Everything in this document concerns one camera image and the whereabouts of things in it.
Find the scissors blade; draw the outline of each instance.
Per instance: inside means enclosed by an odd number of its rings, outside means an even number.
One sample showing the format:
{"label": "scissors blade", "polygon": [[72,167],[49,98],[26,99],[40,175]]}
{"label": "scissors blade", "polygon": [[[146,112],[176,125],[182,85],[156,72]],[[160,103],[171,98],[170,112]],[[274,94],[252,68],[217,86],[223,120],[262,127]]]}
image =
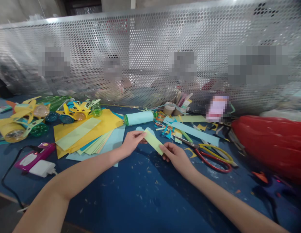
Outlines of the scissors blade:
{"label": "scissors blade", "polygon": [[175,135],[174,135],[174,137],[177,138],[178,140],[181,140],[182,142],[186,143],[187,145],[189,145],[189,146],[191,146],[191,147],[193,147],[193,148],[199,148],[199,147],[200,147],[199,145],[194,144],[194,143],[191,143],[191,142],[189,142],[189,141],[187,141],[187,140],[185,140],[185,139],[182,139],[182,138],[180,138],[180,137],[178,137],[178,136],[175,136]]}

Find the red plastic bag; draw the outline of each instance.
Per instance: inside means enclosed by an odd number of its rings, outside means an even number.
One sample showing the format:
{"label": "red plastic bag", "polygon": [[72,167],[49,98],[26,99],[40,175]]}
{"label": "red plastic bag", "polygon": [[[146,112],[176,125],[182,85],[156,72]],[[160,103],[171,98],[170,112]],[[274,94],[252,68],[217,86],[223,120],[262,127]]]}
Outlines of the red plastic bag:
{"label": "red plastic bag", "polygon": [[242,116],[232,128],[246,152],[279,175],[301,184],[301,122]]}

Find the yellow scissors handle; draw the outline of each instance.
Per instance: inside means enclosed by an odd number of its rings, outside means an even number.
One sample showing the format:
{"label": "yellow scissors handle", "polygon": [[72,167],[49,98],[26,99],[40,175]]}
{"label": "yellow scissors handle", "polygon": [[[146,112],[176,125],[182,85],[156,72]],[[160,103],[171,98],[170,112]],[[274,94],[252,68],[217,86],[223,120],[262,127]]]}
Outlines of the yellow scissors handle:
{"label": "yellow scissors handle", "polygon": [[[219,147],[217,147],[217,146],[214,146],[214,145],[212,145],[212,144],[199,144],[199,146],[200,146],[200,148],[206,150],[206,151],[207,151],[208,153],[210,153],[211,155],[215,156],[216,158],[219,158],[219,159],[222,160],[222,161],[225,161],[226,163],[230,163],[230,164],[233,164],[233,163],[234,163],[233,158],[232,158],[226,151],[224,151],[223,149],[221,149],[221,148],[219,148]],[[215,154],[214,152],[210,151],[209,149],[206,148],[206,146],[207,146],[207,147],[213,147],[213,148],[215,148],[215,149],[217,149],[217,150],[220,150],[221,152],[223,152],[223,153],[229,158],[229,160],[224,159],[223,157],[220,157],[219,155],[217,155],[217,154]]]}

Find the forearm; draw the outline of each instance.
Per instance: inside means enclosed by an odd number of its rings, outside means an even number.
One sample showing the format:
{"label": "forearm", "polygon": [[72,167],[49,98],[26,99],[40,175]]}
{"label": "forearm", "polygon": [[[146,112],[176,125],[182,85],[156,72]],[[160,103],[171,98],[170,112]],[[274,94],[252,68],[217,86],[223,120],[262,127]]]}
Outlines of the forearm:
{"label": "forearm", "polygon": [[193,171],[187,179],[199,189],[241,232],[272,233],[287,232],[254,208],[250,207],[225,189],[199,173]]}
{"label": "forearm", "polygon": [[123,157],[121,148],[117,148],[79,162],[55,176],[44,189],[50,189],[70,200]]}
{"label": "forearm", "polygon": [[123,152],[117,148],[77,163],[56,175],[36,196],[14,233],[60,232],[70,199],[123,158]]}

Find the red scissors handle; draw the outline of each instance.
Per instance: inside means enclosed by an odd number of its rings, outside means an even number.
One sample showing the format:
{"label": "red scissors handle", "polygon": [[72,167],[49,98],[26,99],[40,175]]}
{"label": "red scissors handle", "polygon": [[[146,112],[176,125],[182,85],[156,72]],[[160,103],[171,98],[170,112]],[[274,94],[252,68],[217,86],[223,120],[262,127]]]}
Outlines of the red scissors handle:
{"label": "red scissors handle", "polygon": [[[218,159],[218,158],[216,158],[216,157],[214,157],[212,155],[204,153],[204,152],[200,151],[199,149],[195,149],[195,152],[200,156],[200,158],[202,159],[202,161],[205,162],[212,169],[214,169],[214,170],[216,170],[218,172],[222,172],[222,173],[229,173],[229,172],[231,172],[232,167],[231,167],[231,165],[229,163],[226,163],[225,161],[222,161],[222,160],[220,160],[220,159]],[[220,168],[215,167],[214,165],[210,164],[202,155],[207,156],[207,157],[209,157],[209,158],[211,158],[213,160],[216,160],[216,161],[222,163],[224,166],[228,167],[228,169],[225,170],[225,169],[220,169]]]}

